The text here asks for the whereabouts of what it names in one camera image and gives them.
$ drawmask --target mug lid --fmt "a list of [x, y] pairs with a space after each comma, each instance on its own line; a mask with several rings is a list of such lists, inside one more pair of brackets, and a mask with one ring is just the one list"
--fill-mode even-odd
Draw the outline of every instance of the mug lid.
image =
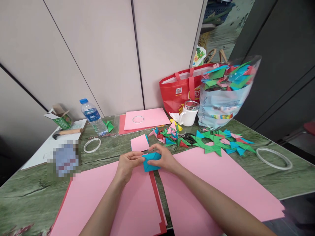
[[186, 101], [184, 105], [184, 108], [186, 110], [198, 110], [199, 107], [200, 107], [199, 103], [195, 101]]

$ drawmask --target white mug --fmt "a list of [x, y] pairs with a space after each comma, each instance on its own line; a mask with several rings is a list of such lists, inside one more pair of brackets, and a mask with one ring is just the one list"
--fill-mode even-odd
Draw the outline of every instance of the white mug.
[[199, 110], [199, 103], [195, 101], [186, 101], [183, 111], [179, 116], [177, 122], [179, 125], [192, 126], [195, 122], [196, 115]]

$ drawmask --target red tote bag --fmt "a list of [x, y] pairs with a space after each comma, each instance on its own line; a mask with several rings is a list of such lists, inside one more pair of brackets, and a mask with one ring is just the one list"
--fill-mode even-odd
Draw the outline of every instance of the red tote bag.
[[181, 113], [184, 102], [199, 102], [202, 75], [213, 69], [216, 63], [182, 70], [159, 82], [164, 107], [167, 113]]

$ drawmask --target water bottle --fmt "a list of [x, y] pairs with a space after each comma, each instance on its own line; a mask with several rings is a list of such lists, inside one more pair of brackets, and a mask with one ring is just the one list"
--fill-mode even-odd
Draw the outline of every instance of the water bottle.
[[89, 103], [89, 101], [84, 98], [80, 100], [81, 105], [81, 112], [85, 115], [86, 119], [90, 122], [93, 126], [95, 132], [99, 135], [105, 135], [108, 131], [105, 123], [102, 121], [100, 114], [98, 113], [96, 107]]

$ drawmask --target hand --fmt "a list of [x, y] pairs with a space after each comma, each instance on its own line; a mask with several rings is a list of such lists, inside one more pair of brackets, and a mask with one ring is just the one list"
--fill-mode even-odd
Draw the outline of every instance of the hand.
[[115, 178], [123, 181], [125, 184], [128, 183], [133, 169], [145, 161], [142, 155], [143, 152], [134, 151], [120, 155]]
[[177, 168], [180, 166], [178, 161], [173, 157], [173, 155], [170, 153], [168, 148], [160, 145], [160, 144], [153, 144], [149, 151], [152, 151], [153, 149], [157, 149], [157, 152], [162, 155], [160, 160], [149, 160], [148, 164], [152, 166], [159, 166], [171, 173], [175, 173]]

